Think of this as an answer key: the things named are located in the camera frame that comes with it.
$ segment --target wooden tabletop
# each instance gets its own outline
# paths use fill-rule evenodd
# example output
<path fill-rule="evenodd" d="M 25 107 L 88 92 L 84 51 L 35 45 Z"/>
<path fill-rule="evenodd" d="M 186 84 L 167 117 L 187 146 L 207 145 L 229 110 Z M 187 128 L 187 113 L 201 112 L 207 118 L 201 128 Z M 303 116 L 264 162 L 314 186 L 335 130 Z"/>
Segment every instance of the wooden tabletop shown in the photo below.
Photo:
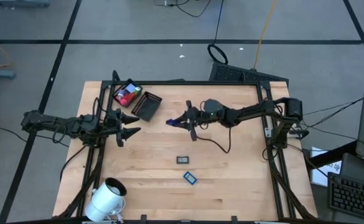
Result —
<path fill-rule="evenodd" d="M 100 85 L 101 82 L 85 83 L 78 115 L 91 113 Z M 163 99 L 160 108 L 150 122 L 140 120 L 126 126 L 141 130 L 124 147 L 117 146 L 115 136 L 107 139 L 101 171 L 101 181 L 113 177 L 128 190 L 122 212 L 124 219 L 138 220 L 142 214 L 149 220 L 230 220 L 233 215 L 241 221 L 278 219 L 268 162 L 261 155 L 265 139 L 260 118 L 231 129 L 229 154 L 212 142 L 192 142 L 188 131 L 165 124 L 167 119 L 176 118 L 186 110 L 186 100 L 198 108 L 201 101 L 209 98 L 236 109 L 257 104 L 256 87 L 145 85 L 143 88 Z M 274 99 L 289 96 L 284 82 L 271 82 L 271 92 Z M 134 104 L 121 109 L 131 115 Z M 114 102 L 113 109 L 117 107 L 119 104 Z M 200 137 L 227 148 L 228 129 L 220 124 L 196 131 Z M 288 143 L 301 146 L 295 139 L 288 139 Z M 72 140 L 67 158 L 81 147 L 79 139 Z M 64 170 L 54 215 L 64 211 L 80 190 L 87 154 L 86 149 Z M 302 152 L 289 147 L 284 155 L 292 191 L 317 216 Z M 190 164 L 176 164 L 177 156 L 189 156 Z M 196 184 L 190 185 L 183 178 L 187 171 L 198 179 Z M 284 214 L 288 215 L 285 195 L 280 189 Z M 90 192 L 86 203 L 90 201 Z"/>

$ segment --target keyboard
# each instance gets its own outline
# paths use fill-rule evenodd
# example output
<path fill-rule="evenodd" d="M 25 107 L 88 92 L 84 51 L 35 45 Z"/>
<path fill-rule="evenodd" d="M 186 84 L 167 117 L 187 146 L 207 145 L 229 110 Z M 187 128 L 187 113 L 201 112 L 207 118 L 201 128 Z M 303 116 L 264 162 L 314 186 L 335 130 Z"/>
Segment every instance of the keyboard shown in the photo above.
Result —
<path fill-rule="evenodd" d="M 364 182 L 339 174 L 328 174 L 329 207 L 364 218 Z"/>

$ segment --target concrete floor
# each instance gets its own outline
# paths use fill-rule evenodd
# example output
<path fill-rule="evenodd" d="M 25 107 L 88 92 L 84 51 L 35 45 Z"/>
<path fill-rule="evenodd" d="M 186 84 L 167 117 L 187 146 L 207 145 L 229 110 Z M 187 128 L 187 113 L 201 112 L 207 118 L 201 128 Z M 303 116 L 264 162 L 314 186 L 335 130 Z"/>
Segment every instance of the concrete floor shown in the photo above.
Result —
<path fill-rule="evenodd" d="M 205 3 L 192 1 L 185 8 L 198 13 Z M 176 7 L 157 7 L 149 0 L 83 0 L 70 39 L 211 39 L 220 3 L 213 0 L 202 17 L 193 18 Z M 364 0 L 350 3 L 364 30 Z M 0 39 L 60 40 L 74 5 L 75 0 L 52 0 L 47 9 L 0 8 Z M 270 6 L 271 0 L 226 0 L 218 38 L 258 39 Z M 265 39 L 360 40 L 343 1 L 327 0 L 279 1 Z M 219 46 L 230 65 L 253 66 L 256 45 Z M 59 47 L 2 44 L 14 59 L 17 77 L 0 80 L 0 126 L 27 138 L 19 123 L 25 111 L 38 108 Z M 208 80 L 212 61 L 206 48 L 205 44 L 67 45 L 45 112 L 75 116 L 84 82 L 109 80 L 114 69 L 121 79 Z M 4 62 L 0 52 L 0 63 Z M 291 96 L 301 99 L 304 111 L 310 112 L 363 96 L 364 46 L 263 45 L 257 69 L 289 78 Z M 319 128 L 355 137 L 360 108 L 358 103 Z M 305 121 L 311 124 L 327 114 L 313 114 Z M 302 143 L 306 148 L 332 149 L 349 141 L 313 131 Z M 0 212 L 24 145 L 0 130 Z M 35 140 L 8 221 L 51 217 L 66 155 L 66 147 Z"/>

